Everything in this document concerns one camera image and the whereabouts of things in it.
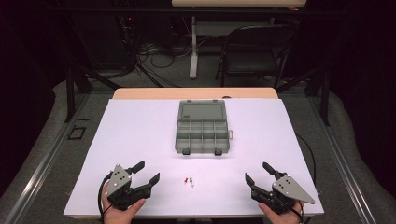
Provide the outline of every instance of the table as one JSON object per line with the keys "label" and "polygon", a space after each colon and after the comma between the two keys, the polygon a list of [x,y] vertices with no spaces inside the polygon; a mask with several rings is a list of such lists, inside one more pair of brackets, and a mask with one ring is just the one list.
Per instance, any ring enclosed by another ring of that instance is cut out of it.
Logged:
{"label": "table", "polygon": [[[230,151],[219,157],[177,154],[179,99],[224,96],[231,97],[224,99],[229,128],[234,134]],[[250,114],[241,117],[247,111]],[[257,202],[250,199],[244,174],[249,173],[257,185],[271,190],[275,180],[262,169],[263,160],[291,174],[312,195],[317,203],[304,207],[306,215],[323,213],[286,109],[274,89],[118,89],[108,103],[64,214],[99,217],[97,189],[108,170],[117,163],[128,168],[145,161],[146,167],[132,176],[132,186],[146,184],[158,172],[161,179],[136,217],[262,217]],[[190,177],[193,186],[184,183]]]}
{"label": "table", "polygon": [[[304,7],[306,0],[172,0],[173,7]],[[201,22],[198,24],[195,16],[191,20],[191,66],[190,78],[197,78],[198,50],[196,37],[206,36],[226,36],[232,30],[247,25],[262,25],[262,22],[232,22],[220,25],[217,22]],[[198,26],[207,26],[207,30],[197,30]]]}

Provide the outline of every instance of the black cable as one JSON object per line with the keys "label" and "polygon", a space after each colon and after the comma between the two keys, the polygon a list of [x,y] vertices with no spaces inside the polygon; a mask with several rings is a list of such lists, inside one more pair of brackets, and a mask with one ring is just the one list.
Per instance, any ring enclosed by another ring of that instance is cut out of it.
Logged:
{"label": "black cable", "polygon": [[154,56],[154,54],[153,55],[151,55],[151,57],[150,57],[150,63],[151,63],[151,65],[152,66],[154,66],[154,67],[156,67],[156,68],[167,68],[167,67],[170,67],[173,63],[174,63],[174,61],[175,61],[175,55],[174,54],[172,54],[172,61],[169,63],[169,64],[167,64],[167,65],[165,65],[165,66],[158,66],[158,65],[155,65],[154,64],[154,61],[153,61],[153,57]]}
{"label": "black cable", "polygon": [[296,210],[294,210],[294,208],[291,208],[290,211],[291,211],[292,213],[294,213],[294,214],[301,220],[301,223],[304,223],[303,215],[301,215],[299,212],[297,212]]}
{"label": "black cable", "polygon": [[152,77],[151,74],[148,71],[146,71],[146,69],[140,63],[137,63],[136,67],[138,67],[140,71],[142,71],[157,87],[163,88],[163,85],[159,83],[157,80],[155,80],[155,78]]}
{"label": "black cable", "polygon": [[104,212],[103,215],[105,214],[105,212],[107,212],[108,209],[110,209],[113,206],[113,204],[111,204]]}
{"label": "black cable", "polygon": [[303,204],[301,203],[301,201],[298,201],[298,203],[301,206],[301,216],[304,217],[304,208],[303,208]]}
{"label": "black cable", "polygon": [[[297,133],[295,133],[295,134],[296,134],[296,136],[297,136],[298,138],[300,138],[300,139],[305,143],[305,145],[306,145],[306,146],[308,147],[308,149],[309,149],[309,152],[310,152],[311,157],[312,157],[312,163],[313,163],[313,166],[314,166],[313,177],[312,177],[312,179],[313,179],[313,182],[314,182],[314,186],[316,186],[316,185],[317,185],[317,163],[316,163],[316,161],[315,161],[314,152],[312,151],[311,146],[309,146],[309,144],[305,141],[305,139],[303,139],[299,134],[297,134]],[[307,218],[306,221],[303,222],[303,223],[304,223],[304,224],[308,224],[308,222],[311,220],[311,218],[312,218],[312,217]]]}
{"label": "black cable", "polygon": [[150,73],[151,75],[154,75],[155,77],[158,77],[160,80],[162,80],[163,82],[165,82],[166,84],[168,84],[169,86],[173,86],[173,87],[180,87],[178,85],[176,85],[175,83],[169,81],[168,79],[161,77],[160,75],[158,75],[157,73],[154,72],[154,70],[152,70],[150,67],[148,67],[145,64],[142,64],[142,66],[145,66],[149,71],[146,70],[146,72]]}
{"label": "black cable", "polygon": [[102,222],[104,222],[104,214],[105,212],[103,211],[102,208],[102,191],[103,191],[103,186],[105,185],[105,183],[107,182],[107,180],[110,179],[110,177],[113,175],[113,172],[110,172],[110,174],[108,174],[102,181],[102,184],[99,187],[99,192],[98,192],[98,208],[99,208],[99,213],[100,213],[100,219]]}
{"label": "black cable", "polygon": [[182,51],[176,53],[175,56],[176,56],[176,57],[183,57],[183,56],[186,56],[186,55],[188,55],[188,54],[190,53],[190,51],[191,51],[191,43],[189,43],[189,41],[187,41],[187,42],[184,44],[184,47],[183,47],[183,48],[179,48],[179,49],[182,49]]}
{"label": "black cable", "polygon": [[146,59],[150,56],[150,46],[155,46],[154,44],[146,44],[145,46],[140,47],[138,58],[140,62],[145,62]]}
{"label": "black cable", "polygon": [[[128,67],[125,68],[123,70],[121,70],[120,72],[116,73],[116,74],[112,74],[112,75],[101,75],[102,77],[105,77],[106,79],[112,79],[112,78],[116,78],[116,77],[124,77],[130,73],[132,73],[134,71],[134,67]],[[85,77],[87,78],[94,78],[94,77],[90,77],[89,75],[85,75]]]}

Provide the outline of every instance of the gray carpet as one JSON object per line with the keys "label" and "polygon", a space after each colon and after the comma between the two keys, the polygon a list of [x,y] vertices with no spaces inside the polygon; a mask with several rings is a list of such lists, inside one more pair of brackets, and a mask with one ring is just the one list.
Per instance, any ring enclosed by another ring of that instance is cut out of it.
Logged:
{"label": "gray carpet", "polygon": [[[210,50],[200,51],[198,78],[189,79],[190,58],[176,57],[171,66],[155,68],[146,60],[144,64],[155,70],[161,77],[167,78],[180,87],[218,87],[219,80],[214,76],[219,65],[219,56]],[[156,55],[154,64],[157,66],[170,63],[169,57]],[[124,87],[155,87],[142,73],[134,71],[125,77],[112,79]],[[226,81],[227,86],[271,86],[271,81],[257,80],[256,78],[238,79],[230,78]],[[113,91],[102,83],[92,80],[94,91],[88,96],[88,101],[82,107],[75,122],[70,124],[76,128],[85,128],[81,139],[73,138],[74,135],[65,136],[60,144],[59,154],[51,166],[51,169],[40,189],[35,195],[26,213],[20,220],[24,223],[99,223],[97,220],[77,220],[63,216],[63,211],[68,200],[67,192],[75,185],[79,171],[94,137],[100,119],[106,108],[108,99]],[[21,168],[10,188],[1,198],[3,205],[0,222],[5,222],[14,204],[20,198],[25,186],[41,159],[51,150],[55,138],[63,127],[65,119],[65,87],[64,83],[54,89],[57,94],[57,102],[53,108],[43,133],[37,140],[31,155]],[[338,171],[332,154],[332,146],[320,126],[316,116],[317,109],[312,106],[315,99],[305,98],[301,87],[297,86],[292,91],[280,94],[290,115],[293,128],[312,148],[317,165],[317,187],[321,191],[319,195],[325,214],[313,217],[310,223],[361,223],[361,218],[355,204],[351,200],[348,188]],[[331,129],[346,157],[352,174],[360,183],[363,194],[367,197],[369,207],[375,216],[377,223],[391,223],[395,219],[394,198],[389,196],[376,183],[375,178],[361,161],[354,144],[353,129],[342,103],[331,95],[330,116]],[[299,139],[305,160],[313,172],[313,162],[307,145]]]}

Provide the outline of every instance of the wire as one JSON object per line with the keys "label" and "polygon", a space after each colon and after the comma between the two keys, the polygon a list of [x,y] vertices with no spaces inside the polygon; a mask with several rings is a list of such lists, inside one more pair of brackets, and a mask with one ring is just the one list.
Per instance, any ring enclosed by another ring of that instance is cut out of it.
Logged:
{"label": "wire", "polygon": [[113,206],[113,204],[111,204],[104,212],[103,212],[103,214],[105,214],[105,212],[107,212],[107,210],[109,209],[109,208],[111,208]]}
{"label": "wire", "polygon": [[298,203],[301,206],[301,217],[304,218],[304,208],[303,208],[303,204],[301,203],[301,201],[298,201]]}
{"label": "wire", "polygon": [[[295,133],[295,134],[296,134],[296,136],[297,136],[298,138],[300,138],[300,139],[305,143],[305,145],[306,145],[306,146],[308,147],[308,149],[309,149],[309,152],[310,152],[311,158],[312,158],[312,163],[313,163],[313,166],[314,166],[313,177],[312,177],[312,179],[313,179],[313,182],[314,182],[314,186],[316,186],[316,185],[317,185],[317,163],[315,162],[314,152],[312,151],[311,146],[309,146],[309,144],[305,141],[305,139],[303,139],[299,134],[297,134],[297,133]],[[303,210],[303,205],[302,205],[302,204],[301,204],[301,210],[302,210],[303,215],[304,215],[304,210]],[[311,218],[312,218],[312,217],[307,218],[306,221],[303,222],[303,223],[304,223],[304,224],[308,224],[308,222],[311,220]]]}
{"label": "wire", "polygon": [[142,64],[142,66],[145,66],[149,72],[146,70],[146,72],[148,72],[151,75],[154,75],[155,77],[158,77],[159,79],[161,79],[162,81],[164,81],[166,84],[168,84],[169,86],[173,86],[173,87],[180,87],[178,85],[176,85],[175,83],[169,81],[168,79],[161,77],[160,75],[156,74],[151,68],[149,68],[147,65]]}
{"label": "wire", "polygon": [[163,85],[161,83],[159,83],[157,80],[155,80],[154,77],[151,76],[151,74],[146,71],[146,69],[142,66],[142,64],[137,63],[136,67],[138,67],[140,69],[140,71],[142,71],[150,80],[152,83],[154,83],[157,87],[163,87]]}
{"label": "wire", "polygon": [[187,30],[187,32],[189,33],[189,38],[190,38],[190,47],[189,47],[189,51],[187,51],[184,55],[182,55],[182,56],[186,56],[186,55],[188,55],[188,54],[190,53],[190,51],[192,50],[192,34],[191,34],[191,32],[190,32],[189,26],[188,26],[187,23],[186,23],[186,20],[184,20],[184,17],[181,17],[181,18],[183,19],[184,25],[186,26],[186,30]]}
{"label": "wire", "polygon": [[108,174],[104,179],[102,184],[99,187],[99,192],[98,192],[98,207],[99,207],[99,213],[100,213],[100,219],[102,220],[102,222],[104,222],[104,214],[105,212],[103,211],[102,208],[102,191],[103,191],[103,186],[105,185],[105,183],[107,182],[107,180],[110,179],[110,177],[113,175],[113,172],[110,172],[110,174]]}
{"label": "wire", "polygon": [[291,208],[290,211],[291,211],[292,213],[294,213],[294,214],[301,220],[301,223],[304,223],[304,218],[303,218],[303,215],[302,215],[302,214],[300,214],[299,212],[297,212],[296,210],[294,210],[294,208]]}
{"label": "wire", "polygon": [[152,66],[154,66],[156,68],[167,68],[167,67],[171,66],[173,64],[173,62],[175,61],[175,55],[172,54],[172,61],[169,64],[167,64],[165,66],[158,66],[158,65],[154,64],[153,58],[154,58],[153,55],[151,55],[150,63],[151,63]]}
{"label": "wire", "polygon": [[134,67],[129,67],[129,68],[125,68],[124,70],[116,73],[116,74],[112,74],[112,75],[101,75],[102,77],[105,77],[107,79],[112,79],[112,78],[116,78],[116,77],[124,77],[130,73],[132,73],[134,71]]}
{"label": "wire", "polygon": [[299,137],[304,143],[305,143],[305,145],[308,147],[308,150],[309,150],[309,152],[310,152],[310,154],[311,154],[311,158],[312,158],[312,163],[313,163],[313,166],[314,166],[314,170],[313,170],[313,182],[314,182],[314,185],[316,186],[317,185],[317,163],[315,162],[315,156],[314,156],[314,152],[312,151],[312,148],[311,148],[311,146],[309,146],[309,144],[299,135],[299,134],[297,134],[297,133],[295,133],[296,134],[296,136],[297,137]]}

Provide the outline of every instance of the gripper jaw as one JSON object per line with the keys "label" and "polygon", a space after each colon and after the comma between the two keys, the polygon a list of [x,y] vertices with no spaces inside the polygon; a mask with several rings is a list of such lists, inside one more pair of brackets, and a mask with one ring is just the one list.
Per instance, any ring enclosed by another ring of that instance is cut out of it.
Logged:
{"label": "gripper jaw", "polygon": [[255,185],[254,180],[245,174],[245,180],[251,188],[251,198],[259,203],[265,203],[277,214],[289,211],[295,203],[303,201],[315,203],[315,200],[288,174],[274,170],[268,163],[264,162],[262,167],[274,175],[276,182],[272,186],[273,191],[261,189]]}
{"label": "gripper jaw", "polygon": [[152,177],[148,184],[137,188],[130,188],[131,174],[136,174],[144,167],[145,163],[143,161],[126,170],[120,165],[116,165],[105,192],[105,196],[113,207],[126,210],[130,205],[140,199],[147,199],[151,196],[151,188],[160,181],[160,173]]}

